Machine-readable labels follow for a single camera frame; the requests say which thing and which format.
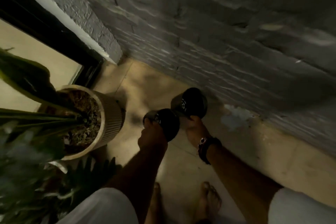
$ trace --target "cream planter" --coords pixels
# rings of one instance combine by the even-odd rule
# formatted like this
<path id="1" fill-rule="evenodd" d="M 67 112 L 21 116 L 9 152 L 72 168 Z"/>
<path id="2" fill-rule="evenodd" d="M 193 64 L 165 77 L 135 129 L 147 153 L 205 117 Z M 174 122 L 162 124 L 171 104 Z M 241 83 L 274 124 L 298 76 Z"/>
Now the cream planter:
<path id="1" fill-rule="evenodd" d="M 96 100 L 101 114 L 101 124 L 98 135 L 96 136 L 95 140 L 90 144 L 90 146 L 88 146 L 85 150 L 79 153 L 67 155 L 62 158 L 62 160 L 80 158 L 90 151 L 106 145 L 117 135 L 117 133 L 119 133 L 122 123 L 121 109 L 113 98 L 108 97 L 103 93 L 90 90 L 88 88 L 78 85 L 65 85 L 62 86 L 58 91 L 66 93 L 70 90 L 85 91 Z M 42 111 L 45 107 L 45 105 L 41 105 L 39 110 Z"/>

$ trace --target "bare foot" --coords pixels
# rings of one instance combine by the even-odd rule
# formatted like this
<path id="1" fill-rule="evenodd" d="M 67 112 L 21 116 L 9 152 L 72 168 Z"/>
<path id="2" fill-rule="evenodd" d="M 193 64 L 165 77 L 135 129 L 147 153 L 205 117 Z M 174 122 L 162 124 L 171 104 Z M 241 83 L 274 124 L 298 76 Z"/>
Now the bare foot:
<path id="1" fill-rule="evenodd" d="M 216 189 L 208 182 L 203 182 L 201 184 L 201 198 L 199 199 L 195 213 L 194 223 L 197 223 L 200 220 L 213 221 L 216 218 L 221 205 L 222 200 Z"/>
<path id="2" fill-rule="evenodd" d="M 161 202 L 161 188 L 157 182 L 154 184 L 152 199 L 150 200 L 145 224 L 163 224 L 163 208 Z"/>

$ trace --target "soil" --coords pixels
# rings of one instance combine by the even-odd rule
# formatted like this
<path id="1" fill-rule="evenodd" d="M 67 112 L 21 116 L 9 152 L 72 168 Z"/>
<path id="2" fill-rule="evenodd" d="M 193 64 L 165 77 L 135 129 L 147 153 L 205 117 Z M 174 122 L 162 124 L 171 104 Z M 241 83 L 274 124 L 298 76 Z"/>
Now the soil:
<path id="1" fill-rule="evenodd" d="M 67 154 L 79 153 L 85 150 L 98 135 L 102 121 L 100 110 L 96 100 L 85 91 L 71 90 L 69 93 L 61 93 L 61 96 L 87 114 L 84 124 L 77 126 L 62 137 Z M 47 112 L 53 112 L 52 109 L 49 107 Z M 70 114 L 69 111 L 63 110 L 57 110 L 55 113 Z"/>

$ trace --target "textured wall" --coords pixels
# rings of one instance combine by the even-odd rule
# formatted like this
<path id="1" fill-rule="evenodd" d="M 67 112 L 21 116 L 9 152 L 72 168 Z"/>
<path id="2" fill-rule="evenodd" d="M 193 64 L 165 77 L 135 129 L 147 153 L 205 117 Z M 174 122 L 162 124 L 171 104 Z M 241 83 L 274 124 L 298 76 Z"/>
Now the textured wall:
<path id="1" fill-rule="evenodd" d="M 98 43 L 97 51 L 107 60 L 118 63 L 122 55 L 119 44 L 113 34 L 95 15 L 86 0 L 52 0 L 61 8 L 84 32 L 75 32 L 79 38 L 93 48 Z"/>
<path id="2" fill-rule="evenodd" d="M 88 0 L 124 52 L 336 155 L 335 0 Z"/>

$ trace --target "hand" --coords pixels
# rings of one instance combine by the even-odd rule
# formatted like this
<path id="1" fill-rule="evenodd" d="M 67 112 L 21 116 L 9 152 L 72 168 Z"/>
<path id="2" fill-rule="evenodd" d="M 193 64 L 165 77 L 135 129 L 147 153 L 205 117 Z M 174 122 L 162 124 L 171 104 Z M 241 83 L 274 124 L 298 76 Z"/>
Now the hand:
<path id="1" fill-rule="evenodd" d="M 203 137 L 210 137 L 210 133 L 198 116 L 190 116 L 190 119 L 186 122 L 187 128 L 185 131 L 189 142 L 198 149 L 198 144 L 201 139 Z"/>
<path id="2" fill-rule="evenodd" d="M 138 140 L 140 150 L 151 146 L 163 146 L 164 150 L 166 150 L 168 143 L 162 127 L 155 121 L 151 122 L 148 118 L 145 119 L 144 127 Z"/>

